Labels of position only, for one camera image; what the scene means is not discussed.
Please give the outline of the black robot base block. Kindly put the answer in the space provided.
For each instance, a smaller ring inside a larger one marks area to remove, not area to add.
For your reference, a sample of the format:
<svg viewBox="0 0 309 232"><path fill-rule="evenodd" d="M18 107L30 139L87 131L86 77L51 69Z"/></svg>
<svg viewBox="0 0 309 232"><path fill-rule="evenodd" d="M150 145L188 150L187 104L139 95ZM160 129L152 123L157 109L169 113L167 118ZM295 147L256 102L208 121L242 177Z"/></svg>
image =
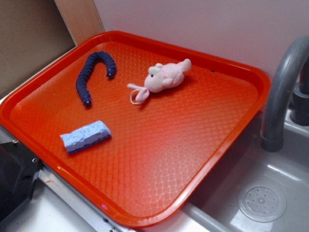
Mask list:
<svg viewBox="0 0 309 232"><path fill-rule="evenodd" d="M42 162L18 140L0 145L0 223L31 200Z"/></svg>

